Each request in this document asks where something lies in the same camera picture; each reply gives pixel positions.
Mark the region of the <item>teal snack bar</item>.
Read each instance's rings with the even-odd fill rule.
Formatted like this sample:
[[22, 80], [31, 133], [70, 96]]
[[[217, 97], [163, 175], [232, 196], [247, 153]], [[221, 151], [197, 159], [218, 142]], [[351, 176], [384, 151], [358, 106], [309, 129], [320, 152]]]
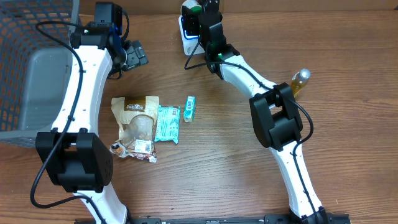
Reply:
[[155, 142], [173, 141], [178, 144], [180, 127], [180, 107], [159, 106]]

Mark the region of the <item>teal Kleenex tissue pack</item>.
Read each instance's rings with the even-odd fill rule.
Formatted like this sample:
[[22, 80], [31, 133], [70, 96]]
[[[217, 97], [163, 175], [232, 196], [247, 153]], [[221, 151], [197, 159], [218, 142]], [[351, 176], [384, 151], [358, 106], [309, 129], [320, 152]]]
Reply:
[[187, 123], [192, 123], [195, 117], [195, 112], [196, 112], [196, 98], [194, 96], [188, 96], [183, 113], [184, 121]]

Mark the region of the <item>green lidded jar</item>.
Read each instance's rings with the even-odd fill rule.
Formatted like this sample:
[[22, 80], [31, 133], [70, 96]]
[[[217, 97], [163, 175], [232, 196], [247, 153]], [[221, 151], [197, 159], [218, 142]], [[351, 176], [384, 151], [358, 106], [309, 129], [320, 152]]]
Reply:
[[202, 6], [197, 0], [185, 0], [181, 6], [181, 14], [200, 14]]

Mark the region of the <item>brown snack packet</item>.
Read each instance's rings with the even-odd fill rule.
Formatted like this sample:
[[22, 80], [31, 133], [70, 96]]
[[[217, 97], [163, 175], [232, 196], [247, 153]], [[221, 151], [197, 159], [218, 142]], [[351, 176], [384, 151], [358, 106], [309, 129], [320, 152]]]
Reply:
[[111, 109], [119, 126], [118, 140], [109, 150], [121, 157], [157, 162], [154, 133], [157, 124], [159, 97], [118, 97], [111, 100]]

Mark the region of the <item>yellow liquid bottle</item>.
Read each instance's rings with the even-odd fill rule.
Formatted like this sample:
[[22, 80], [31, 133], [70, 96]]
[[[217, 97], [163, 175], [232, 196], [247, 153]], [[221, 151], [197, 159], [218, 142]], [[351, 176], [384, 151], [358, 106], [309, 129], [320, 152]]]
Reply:
[[301, 71], [297, 72], [293, 77], [290, 83], [290, 87], [296, 97], [299, 91], [308, 83], [311, 77], [311, 71], [309, 69], [303, 68]]

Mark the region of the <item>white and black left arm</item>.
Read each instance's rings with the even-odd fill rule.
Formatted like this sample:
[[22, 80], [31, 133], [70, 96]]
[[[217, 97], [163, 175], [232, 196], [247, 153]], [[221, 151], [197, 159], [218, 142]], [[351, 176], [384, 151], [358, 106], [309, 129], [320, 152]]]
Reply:
[[113, 2], [97, 2], [93, 21], [74, 24], [69, 43], [73, 63], [60, 111], [35, 148], [41, 174], [82, 201], [94, 223], [132, 223], [111, 184], [113, 156], [98, 136], [104, 84], [148, 62], [139, 41], [128, 39], [127, 12]]

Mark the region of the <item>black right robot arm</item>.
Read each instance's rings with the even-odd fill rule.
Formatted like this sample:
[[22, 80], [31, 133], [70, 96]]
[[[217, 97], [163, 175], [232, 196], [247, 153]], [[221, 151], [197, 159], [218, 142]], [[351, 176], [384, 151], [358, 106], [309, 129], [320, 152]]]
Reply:
[[290, 85], [275, 84], [260, 76], [227, 42], [219, 1], [184, 1], [182, 32], [196, 37], [204, 51], [204, 65], [211, 73], [235, 86], [249, 100], [254, 133], [273, 153], [289, 196], [290, 223], [328, 223], [305, 165], [301, 115], [306, 111], [295, 101]]

